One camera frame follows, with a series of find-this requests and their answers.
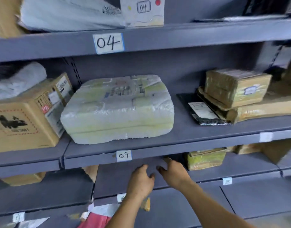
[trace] person's left hand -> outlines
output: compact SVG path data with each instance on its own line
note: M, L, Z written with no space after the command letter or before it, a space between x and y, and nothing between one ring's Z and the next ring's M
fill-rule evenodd
M126 198L144 200L153 190L155 175L148 177L146 170L149 165L138 167L131 175L128 183Z

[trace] white plastic bag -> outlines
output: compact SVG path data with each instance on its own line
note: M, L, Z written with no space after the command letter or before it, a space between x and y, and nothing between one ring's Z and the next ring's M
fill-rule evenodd
M24 0L19 24L29 30L81 31L124 28L125 20L104 0Z
M8 79L0 80L0 100L18 96L46 79L45 68L32 62Z

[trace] white foam box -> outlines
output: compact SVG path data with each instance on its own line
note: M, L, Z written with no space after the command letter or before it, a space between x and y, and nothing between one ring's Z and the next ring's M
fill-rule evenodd
M156 137L172 130L174 105L157 75L94 79L74 94L61 122L78 144Z
M165 0L120 0L128 26L163 25Z

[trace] shelf label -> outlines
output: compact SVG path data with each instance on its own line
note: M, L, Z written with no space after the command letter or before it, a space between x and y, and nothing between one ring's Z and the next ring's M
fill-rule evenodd
M25 220L25 212L13 214L13 223L24 222L24 220Z
M117 162L125 162L132 160L131 150L118 150L116 151Z
M124 193L124 194L117 194L117 202L118 203L121 203L122 200L125 198L125 196L126 196L126 193Z
M223 178L223 185L231 185L231 184L232 184L232 177Z
M122 33L93 34L96 53L117 53L125 50Z
M273 132L260 133L260 142L271 142L273 140Z

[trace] person's right hand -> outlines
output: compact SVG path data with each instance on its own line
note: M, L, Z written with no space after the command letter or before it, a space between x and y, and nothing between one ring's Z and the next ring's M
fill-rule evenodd
M157 170L170 187L182 191L186 184L194 183L181 163L170 158L163 160L168 164L168 170L161 166L157 166Z

